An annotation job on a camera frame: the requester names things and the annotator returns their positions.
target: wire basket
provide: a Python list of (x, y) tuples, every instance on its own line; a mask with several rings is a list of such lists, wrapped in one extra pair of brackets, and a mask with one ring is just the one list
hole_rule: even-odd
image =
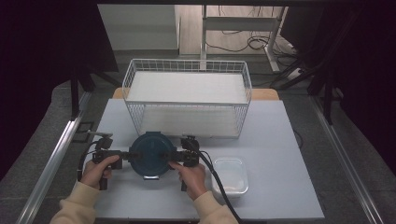
[(245, 62), (133, 59), (122, 95), (139, 135), (238, 138), (251, 82)]

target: wall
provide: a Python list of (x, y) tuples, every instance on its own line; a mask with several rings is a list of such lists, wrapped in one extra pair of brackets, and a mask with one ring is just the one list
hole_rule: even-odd
[(98, 7), (113, 50), (178, 49), (175, 6)]

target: plastic container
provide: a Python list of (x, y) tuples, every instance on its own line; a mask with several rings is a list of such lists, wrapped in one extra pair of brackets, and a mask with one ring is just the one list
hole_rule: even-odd
[(122, 95), (139, 135), (238, 138), (251, 83), (245, 62), (133, 59)]
[[(248, 175), (242, 160), (234, 157), (218, 158), (214, 161), (213, 167), (218, 173), (229, 199), (240, 198), (248, 191)], [(222, 197), (219, 185), (213, 175), (212, 191), (215, 197)]]

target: black curtain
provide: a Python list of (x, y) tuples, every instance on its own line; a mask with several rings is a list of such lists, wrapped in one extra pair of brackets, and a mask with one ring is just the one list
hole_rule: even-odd
[(118, 71), (91, 1), (1, 1), (1, 178), (43, 119), (52, 90), (73, 71)]
[(337, 54), (341, 107), (396, 174), (396, 7), (366, 2)]

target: sleeve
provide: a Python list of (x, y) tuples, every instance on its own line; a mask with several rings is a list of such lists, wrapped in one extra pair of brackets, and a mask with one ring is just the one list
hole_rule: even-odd
[(200, 217), (200, 224), (238, 224), (227, 205), (220, 205), (212, 191), (208, 191), (194, 201)]
[(99, 192), (98, 189), (77, 182), (70, 196), (60, 201), (61, 210), (55, 214), (50, 224), (93, 223), (95, 221), (93, 205)]

